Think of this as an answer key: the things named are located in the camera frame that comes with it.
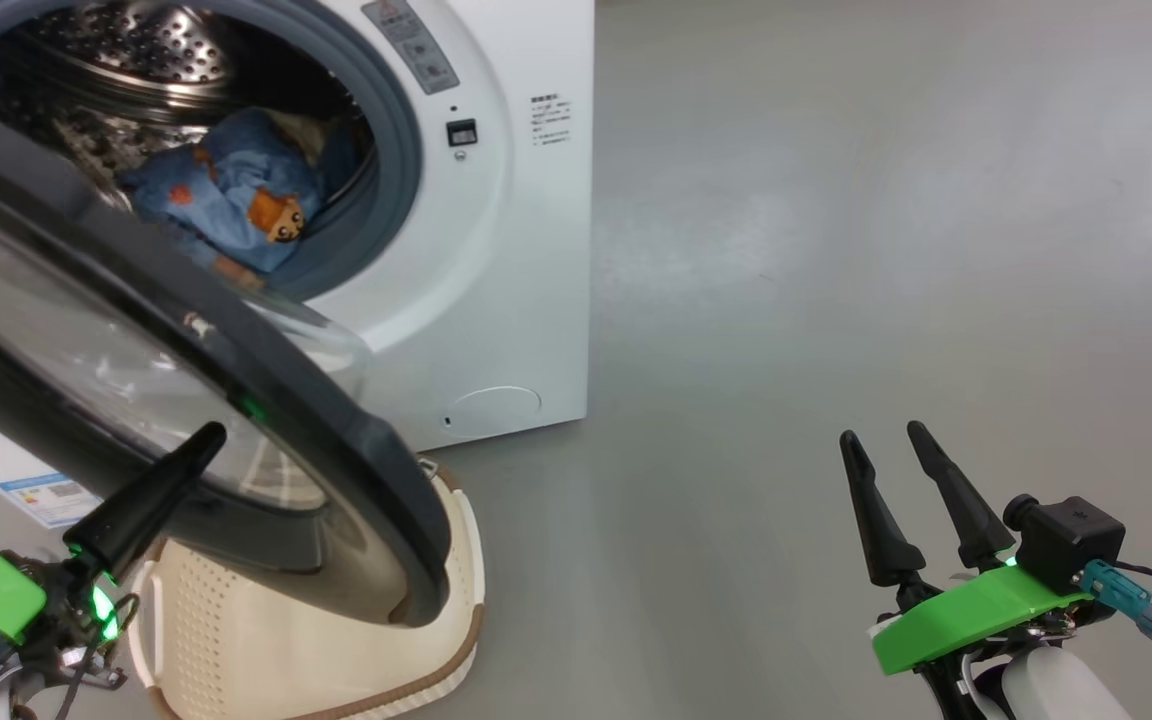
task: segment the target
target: washing machine drum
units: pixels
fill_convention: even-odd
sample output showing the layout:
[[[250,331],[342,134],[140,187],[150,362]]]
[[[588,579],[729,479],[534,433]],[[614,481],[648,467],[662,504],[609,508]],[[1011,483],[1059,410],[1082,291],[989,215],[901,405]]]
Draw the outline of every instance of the washing machine drum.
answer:
[[[242,3],[233,10],[241,14]],[[229,256],[256,283],[305,300],[384,250],[411,209],[419,174],[419,134],[396,79],[357,33],[340,32],[353,54],[329,69],[236,14],[143,0],[50,10],[0,26],[0,122],[68,159],[111,205],[150,217],[131,190],[132,170],[197,146],[227,118],[262,111],[314,179],[316,213],[297,242],[243,255],[218,237],[223,233],[170,223],[164,232],[197,247],[200,264]],[[365,92],[351,92],[343,77]]]
[[[0,123],[0,432],[108,497],[220,420],[229,439],[172,536],[326,611],[433,621],[447,516],[357,406],[361,339],[244,302],[84,174]]]

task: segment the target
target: concrete floor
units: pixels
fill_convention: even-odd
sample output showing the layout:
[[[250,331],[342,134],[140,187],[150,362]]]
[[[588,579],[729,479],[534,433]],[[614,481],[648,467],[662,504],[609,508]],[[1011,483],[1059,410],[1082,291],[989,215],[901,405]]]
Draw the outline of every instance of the concrete floor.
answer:
[[[590,418],[439,452],[488,624],[412,720],[937,717],[867,647],[844,429],[933,582],[911,418],[1152,564],[1152,1],[608,1],[596,93]],[[1152,717],[1129,623],[1070,647]]]

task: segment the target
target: warning label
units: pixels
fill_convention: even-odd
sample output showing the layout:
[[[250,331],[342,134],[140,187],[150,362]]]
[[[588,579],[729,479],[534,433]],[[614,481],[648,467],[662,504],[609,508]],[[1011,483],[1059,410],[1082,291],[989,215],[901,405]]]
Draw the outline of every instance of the warning label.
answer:
[[[68,528],[100,505],[99,497],[59,473],[0,483],[0,493],[45,528]]]
[[[407,67],[411,69],[416,81],[420,83],[425,94],[434,94],[461,85],[456,70],[444,54],[442,47],[430,35],[429,28],[419,15],[412,10],[407,0],[379,0],[378,3],[362,6],[362,13],[367,15],[385,40],[402,55]]]
[[[561,94],[539,94],[531,99],[531,145],[558,145],[571,141],[573,101]]]

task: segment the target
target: denim cloth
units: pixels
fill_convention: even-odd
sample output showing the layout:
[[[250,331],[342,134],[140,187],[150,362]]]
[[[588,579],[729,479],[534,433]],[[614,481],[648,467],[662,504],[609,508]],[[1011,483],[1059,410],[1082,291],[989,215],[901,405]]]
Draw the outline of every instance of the denim cloth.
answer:
[[[296,243],[268,242],[247,219],[247,210],[257,188],[264,187],[271,195],[296,195],[308,223],[323,205],[314,169],[257,108],[221,120],[200,145],[211,167],[197,161],[195,146],[187,145],[123,173],[120,181],[132,207],[151,222],[168,225],[180,250],[200,264],[210,265],[223,253],[256,272],[278,268],[296,252]]]

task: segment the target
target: laundry basket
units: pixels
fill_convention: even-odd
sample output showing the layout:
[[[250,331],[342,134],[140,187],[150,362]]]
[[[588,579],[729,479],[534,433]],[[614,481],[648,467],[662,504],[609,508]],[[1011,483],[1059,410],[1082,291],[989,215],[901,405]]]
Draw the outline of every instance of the laundry basket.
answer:
[[[340,617],[167,541],[136,575],[132,664],[161,717],[380,720],[465,680],[483,624],[483,553],[465,492],[422,461],[452,526],[450,596],[420,629]]]

